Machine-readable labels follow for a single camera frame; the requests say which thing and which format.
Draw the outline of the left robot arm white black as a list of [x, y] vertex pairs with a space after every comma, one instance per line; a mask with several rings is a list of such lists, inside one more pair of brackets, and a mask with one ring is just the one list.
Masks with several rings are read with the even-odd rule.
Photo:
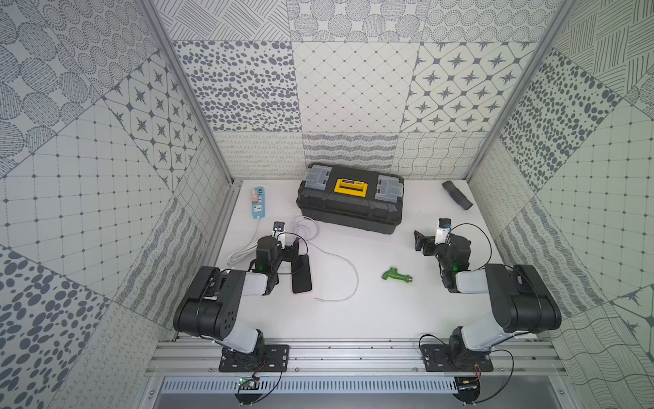
[[291, 245], [284, 245], [281, 238], [278, 234], [258, 240], [247, 270], [200, 268], [176, 309], [174, 329], [219, 344], [229, 354], [263, 360], [263, 333], [238, 321], [238, 310], [243, 298], [272, 293], [282, 263], [291, 264], [293, 275], [308, 267], [308, 254], [300, 253], [306, 241], [296, 235]]

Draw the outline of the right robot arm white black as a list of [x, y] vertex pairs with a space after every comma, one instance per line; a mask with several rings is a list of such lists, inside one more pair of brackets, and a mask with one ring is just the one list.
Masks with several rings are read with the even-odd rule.
[[475, 323], [456, 328], [446, 356], [451, 364], [481, 361], [492, 348], [522, 334], [558, 329], [562, 313], [536, 268], [487, 263], [471, 270], [472, 241], [439, 228], [434, 236], [414, 232], [415, 249], [439, 263], [444, 287], [451, 293], [487, 295], [490, 312]]

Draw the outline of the black phone pink case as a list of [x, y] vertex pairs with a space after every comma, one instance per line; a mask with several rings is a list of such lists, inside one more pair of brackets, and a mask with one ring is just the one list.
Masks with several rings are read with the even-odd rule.
[[294, 294], [313, 291], [308, 255], [301, 255], [291, 262], [291, 290]]

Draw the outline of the right circuit board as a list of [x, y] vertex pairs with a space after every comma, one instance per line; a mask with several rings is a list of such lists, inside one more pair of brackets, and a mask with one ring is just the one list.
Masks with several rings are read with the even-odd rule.
[[457, 377], [456, 388], [459, 394], [464, 393], [479, 393], [480, 392], [480, 380], [477, 378], [463, 378]]

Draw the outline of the green plastic toy tool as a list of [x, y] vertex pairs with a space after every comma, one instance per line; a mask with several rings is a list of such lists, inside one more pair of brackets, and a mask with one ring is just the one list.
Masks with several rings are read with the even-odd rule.
[[412, 283], [413, 278], [408, 274], [400, 274], [396, 267], [391, 267], [383, 273], [381, 276], [382, 279], [387, 281], [388, 279], [396, 279], [397, 281], [403, 281], [405, 283]]

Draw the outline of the blue power strip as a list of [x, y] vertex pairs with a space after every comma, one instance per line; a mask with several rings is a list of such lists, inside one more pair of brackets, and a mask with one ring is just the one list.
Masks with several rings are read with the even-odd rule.
[[255, 220], [263, 219], [266, 215], [264, 187], [254, 187], [250, 191], [250, 203], [252, 217]]

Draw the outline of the aluminium rail frame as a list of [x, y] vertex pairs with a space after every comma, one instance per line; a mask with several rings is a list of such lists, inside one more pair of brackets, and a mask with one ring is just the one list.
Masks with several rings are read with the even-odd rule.
[[[287, 344], [288, 376], [417, 376], [425, 374], [420, 345], [444, 346], [432, 337], [422, 342], [397, 339], [301, 339], [271, 338], [269, 344]], [[213, 376], [219, 373], [221, 347], [195, 337], [158, 343], [146, 367], [149, 377]], [[491, 371], [484, 376], [564, 375], [565, 368], [549, 342], [513, 339], [490, 353]]]

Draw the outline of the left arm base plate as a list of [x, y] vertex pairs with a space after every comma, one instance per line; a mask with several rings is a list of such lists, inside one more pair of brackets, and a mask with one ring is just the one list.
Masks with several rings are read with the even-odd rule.
[[285, 373], [291, 347], [288, 344], [263, 344], [251, 354], [223, 348], [220, 373]]

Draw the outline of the circuit board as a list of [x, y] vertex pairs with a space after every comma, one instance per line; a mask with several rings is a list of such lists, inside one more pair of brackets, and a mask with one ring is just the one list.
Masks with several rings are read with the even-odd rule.
[[463, 378], [457, 377], [456, 388], [459, 394], [464, 393], [479, 393], [480, 392], [480, 380], [477, 378]]
[[238, 394], [260, 390], [260, 378], [240, 378], [238, 381]]

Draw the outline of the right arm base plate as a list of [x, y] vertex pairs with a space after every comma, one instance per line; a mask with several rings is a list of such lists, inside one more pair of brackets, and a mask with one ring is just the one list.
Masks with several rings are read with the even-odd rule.
[[472, 373], [480, 369], [483, 373], [493, 372], [494, 366], [490, 356], [485, 352], [462, 349], [451, 352], [442, 344], [425, 344], [419, 347], [422, 361], [428, 373]]

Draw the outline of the black cylindrical object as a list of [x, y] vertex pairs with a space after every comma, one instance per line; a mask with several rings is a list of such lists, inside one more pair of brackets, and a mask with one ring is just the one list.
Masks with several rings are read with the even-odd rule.
[[468, 199], [468, 197], [454, 184], [452, 181], [446, 181], [442, 183], [443, 189], [449, 194], [449, 196], [463, 208], [465, 211], [473, 207], [473, 203]]

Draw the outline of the left circuit board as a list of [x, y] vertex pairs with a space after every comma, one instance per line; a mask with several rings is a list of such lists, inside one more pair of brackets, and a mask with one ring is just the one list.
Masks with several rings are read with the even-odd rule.
[[240, 378], [238, 381], [238, 394], [260, 390], [260, 378]]

